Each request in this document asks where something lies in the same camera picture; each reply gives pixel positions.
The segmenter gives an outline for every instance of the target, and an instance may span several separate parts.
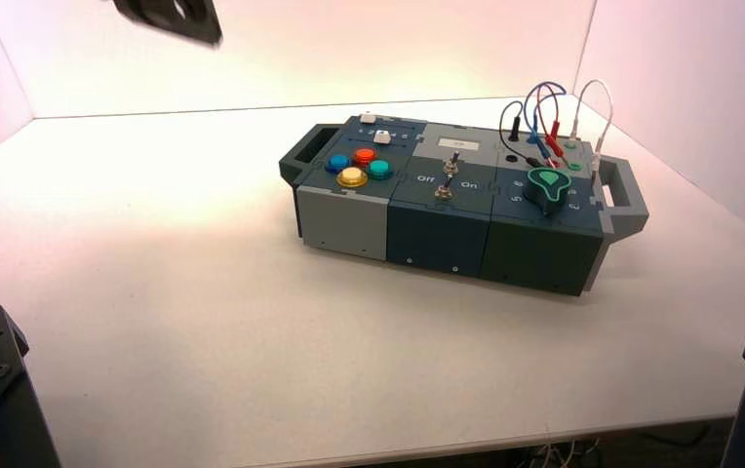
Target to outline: dark green knob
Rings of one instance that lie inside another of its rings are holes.
[[[569,187],[569,175],[555,169],[534,168],[528,171],[524,194],[542,209],[544,215],[550,215],[565,204]]]

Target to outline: red wire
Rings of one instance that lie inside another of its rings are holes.
[[[546,135],[549,135],[550,132],[548,132],[548,129],[545,127],[545,121],[542,119],[542,107],[539,105],[542,102],[542,97],[540,95],[542,88],[547,86],[548,91],[551,92],[551,96],[554,99],[554,105],[556,106],[556,118],[554,118],[554,122],[557,122],[559,120],[559,104],[556,103],[556,93],[553,91],[553,88],[551,88],[551,85],[545,83],[539,88],[536,89],[536,111],[539,112],[539,122],[542,123],[542,130]]]

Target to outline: gray handle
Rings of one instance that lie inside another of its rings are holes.
[[[340,124],[318,124],[293,146],[278,165],[281,176],[292,187],[297,188],[301,179],[306,176],[312,159],[343,127]]]
[[[648,221],[648,208],[640,186],[628,161],[612,156],[600,159],[600,182],[610,189],[614,206],[606,206],[603,213],[611,222],[611,242],[633,236],[643,230]]]

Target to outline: tabletop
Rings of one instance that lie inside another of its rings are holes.
[[[745,223],[617,129],[650,218],[582,297],[302,245],[278,160],[314,124],[495,128],[508,100],[39,119],[1,144],[0,304],[63,465],[360,463],[734,412]]]

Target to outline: label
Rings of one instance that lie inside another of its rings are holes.
[[[479,143],[476,141],[465,141],[463,139],[439,138],[439,146],[455,149],[467,149],[479,151]]]

